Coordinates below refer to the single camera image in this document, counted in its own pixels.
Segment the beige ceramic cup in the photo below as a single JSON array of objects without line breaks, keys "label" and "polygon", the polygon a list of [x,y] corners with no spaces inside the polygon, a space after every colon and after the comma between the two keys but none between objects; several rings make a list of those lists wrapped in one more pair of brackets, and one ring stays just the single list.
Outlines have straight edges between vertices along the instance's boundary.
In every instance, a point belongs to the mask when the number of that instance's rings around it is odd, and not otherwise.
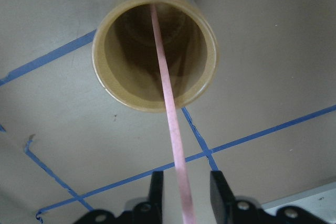
[{"label": "beige ceramic cup", "polygon": [[155,3],[174,100],[199,97],[218,63],[216,38],[192,0],[118,0],[93,40],[94,70],[119,102],[146,112],[165,110],[149,4]]}]

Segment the blue line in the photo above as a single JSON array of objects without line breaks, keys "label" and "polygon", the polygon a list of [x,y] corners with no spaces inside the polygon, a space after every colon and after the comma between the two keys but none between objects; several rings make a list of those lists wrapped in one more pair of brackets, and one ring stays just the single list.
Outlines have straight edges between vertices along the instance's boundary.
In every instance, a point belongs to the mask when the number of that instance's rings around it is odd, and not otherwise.
[{"label": "blue line", "polygon": [[70,186],[68,186],[63,180],[61,180],[49,167],[47,167],[41,160],[38,159],[37,156],[35,156],[34,153],[30,151],[29,146],[32,142],[33,140],[30,139],[26,144],[25,153],[27,154],[27,156],[30,157],[39,167],[45,170],[48,175],[54,178],[58,184],[60,184],[68,191],[68,193],[70,193],[73,197],[77,198],[78,201],[82,203],[82,205],[85,206],[89,211],[93,210],[93,208],[87,202],[85,202],[85,200],[79,198],[78,194]]},{"label": "blue line", "polygon": [[[187,157],[187,158],[185,159],[185,161],[186,161],[186,162],[190,162],[190,161],[199,159],[199,158],[204,157],[204,156],[205,156],[205,154],[204,154],[203,152],[201,152],[201,153],[192,155],[192,156],[190,156],[190,157]],[[55,208],[58,208],[58,207],[61,207],[61,206],[70,204],[70,203],[72,203],[72,202],[78,200],[78,198],[81,198],[81,199],[88,198],[88,197],[93,196],[93,195],[95,195],[95,194],[99,194],[99,193],[101,193],[101,192],[103,192],[103,191],[106,191],[106,190],[109,190],[109,189],[112,189],[112,188],[115,188],[115,187],[118,187],[118,186],[127,184],[127,183],[129,183],[129,182],[138,180],[138,179],[140,179],[140,178],[147,177],[147,176],[151,175],[152,172],[154,172],[154,171],[156,171],[156,170],[167,170],[167,169],[172,168],[172,167],[174,167],[174,163],[169,163],[169,164],[166,164],[166,165],[157,167],[157,168],[152,169],[152,170],[149,170],[149,171],[147,171],[147,172],[140,173],[140,174],[138,174],[138,175],[132,176],[132,177],[127,178],[127,179],[123,179],[123,180],[121,180],[121,181],[119,181],[119,182],[116,182],[116,183],[113,183],[113,184],[110,184],[110,185],[107,185],[107,186],[100,187],[100,188],[98,188],[98,189],[89,191],[89,192],[87,192],[87,193],[85,193],[85,194],[83,194],[83,195],[81,195],[81,196],[78,196],[77,198],[67,199],[67,200],[61,201],[61,202],[59,202],[59,203],[50,205],[50,206],[48,206],[48,207],[41,208],[41,209],[38,211],[38,214],[42,214],[42,213],[47,212],[47,211],[49,211],[49,210],[52,210],[52,209],[55,209]]]},{"label": "blue line", "polygon": [[0,86],[13,81],[14,79],[23,76],[24,74],[27,74],[53,60],[56,60],[59,57],[62,57],[82,46],[85,46],[86,44],[92,42],[95,32],[96,30],[89,32],[88,34],[85,34],[84,36],[55,49],[54,51],[47,53],[46,55],[43,55],[17,69],[14,69],[13,71],[9,72],[5,78],[0,79]]},{"label": "blue line", "polygon": [[1,124],[0,124],[0,132],[6,132],[5,128],[3,128]]},{"label": "blue line", "polygon": [[258,137],[265,136],[265,135],[268,135],[268,134],[270,134],[270,133],[273,133],[273,132],[276,132],[276,131],[280,131],[280,130],[282,130],[282,129],[288,128],[288,127],[293,126],[293,125],[296,125],[296,124],[298,124],[298,123],[302,123],[302,122],[304,122],[304,121],[307,121],[307,120],[316,118],[316,117],[318,117],[318,116],[325,115],[325,114],[330,113],[330,112],[335,111],[335,110],[336,110],[336,105],[333,105],[333,106],[330,106],[330,107],[325,108],[325,109],[323,109],[323,110],[319,110],[319,111],[313,112],[313,113],[311,113],[311,114],[302,116],[302,117],[300,117],[300,118],[297,118],[297,119],[288,121],[288,122],[283,123],[283,124],[279,124],[279,125],[274,126],[274,127],[272,127],[272,128],[269,128],[269,129],[266,129],[266,130],[257,132],[257,133],[255,133],[255,134],[252,134],[252,135],[249,135],[249,136],[245,136],[245,137],[240,138],[240,139],[238,139],[238,140],[234,140],[234,141],[232,141],[232,142],[230,142],[230,143],[223,144],[223,145],[221,145],[221,146],[215,147],[215,148],[211,149],[211,151],[212,151],[213,153],[215,153],[215,152],[219,152],[219,151],[228,149],[228,148],[230,148],[230,147],[236,146],[236,145],[238,145],[238,144],[242,144],[242,143],[251,141],[251,140],[253,140],[253,139],[256,139],[256,138],[258,138]]},{"label": "blue line", "polygon": [[211,167],[212,170],[218,170],[218,166],[213,158],[213,156],[211,155],[212,154],[212,151],[209,150],[204,138],[201,136],[201,134],[199,133],[199,131],[197,130],[196,126],[193,124],[193,120],[187,110],[186,107],[183,107],[182,108],[182,112],[185,116],[185,118],[187,119],[197,141],[198,141],[198,144],[200,145],[202,151],[204,152],[204,154],[206,155],[206,157],[208,158],[208,161],[209,161],[209,165]]}]

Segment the bolt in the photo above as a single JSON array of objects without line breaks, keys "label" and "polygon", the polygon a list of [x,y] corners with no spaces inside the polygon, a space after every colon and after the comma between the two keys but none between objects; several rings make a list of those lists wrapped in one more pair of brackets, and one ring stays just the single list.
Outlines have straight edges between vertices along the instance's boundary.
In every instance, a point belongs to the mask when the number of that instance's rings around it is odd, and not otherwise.
[{"label": "bolt", "polygon": [[285,215],[289,218],[295,219],[299,216],[298,212],[296,212],[294,209],[292,208],[287,208],[285,210]]},{"label": "bolt", "polygon": [[250,205],[249,205],[249,203],[247,203],[247,202],[245,202],[245,201],[240,201],[240,202],[238,202],[237,207],[238,207],[240,210],[248,210],[248,209],[250,209]]},{"label": "bolt", "polygon": [[141,212],[149,212],[151,210],[151,205],[149,205],[148,203],[144,203],[141,205],[140,211]]}]

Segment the pink straw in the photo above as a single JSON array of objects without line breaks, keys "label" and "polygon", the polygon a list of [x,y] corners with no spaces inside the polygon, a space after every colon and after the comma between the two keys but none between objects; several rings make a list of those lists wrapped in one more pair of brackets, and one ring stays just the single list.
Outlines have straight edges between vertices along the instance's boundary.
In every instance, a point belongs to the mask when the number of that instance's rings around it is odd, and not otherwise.
[{"label": "pink straw", "polygon": [[166,106],[169,132],[173,148],[177,182],[179,184],[178,188],[180,190],[180,196],[181,196],[183,223],[196,224],[193,200],[191,196],[190,184],[184,159],[180,127],[178,125],[179,123],[177,120],[173,90],[170,83],[166,56],[164,54],[159,20],[157,18],[155,5],[151,4],[150,7],[151,7],[154,38],[156,44],[156,52],[158,56],[157,58],[159,60],[159,66],[160,66],[163,96]]}]

